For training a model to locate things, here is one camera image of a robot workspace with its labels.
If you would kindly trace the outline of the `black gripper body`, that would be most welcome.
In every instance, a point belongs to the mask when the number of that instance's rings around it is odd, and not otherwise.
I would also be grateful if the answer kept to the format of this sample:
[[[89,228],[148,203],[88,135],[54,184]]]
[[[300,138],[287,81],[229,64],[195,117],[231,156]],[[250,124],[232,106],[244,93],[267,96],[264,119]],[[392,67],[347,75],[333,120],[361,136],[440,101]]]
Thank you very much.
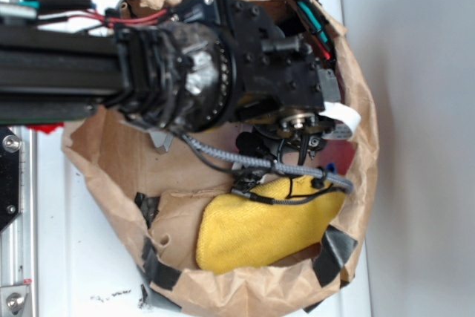
[[[279,19],[265,4],[215,0],[209,22],[222,42],[223,90],[207,116],[212,128],[243,122],[270,140],[315,154],[352,131],[339,110],[334,41],[311,0],[283,0]]]

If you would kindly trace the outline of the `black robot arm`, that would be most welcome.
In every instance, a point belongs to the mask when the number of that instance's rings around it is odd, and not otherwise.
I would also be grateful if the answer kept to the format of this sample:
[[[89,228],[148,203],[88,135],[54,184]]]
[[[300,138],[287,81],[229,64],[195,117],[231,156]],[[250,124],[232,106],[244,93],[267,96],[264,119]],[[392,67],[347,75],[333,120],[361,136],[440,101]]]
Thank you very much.
[[[341,101],[333,61],[256,3],[184,0],[106,37],[2,16],[2,125],[79,120],[99,106],[143,130],[243,122],[294,146],[348,139],[361,120]]]

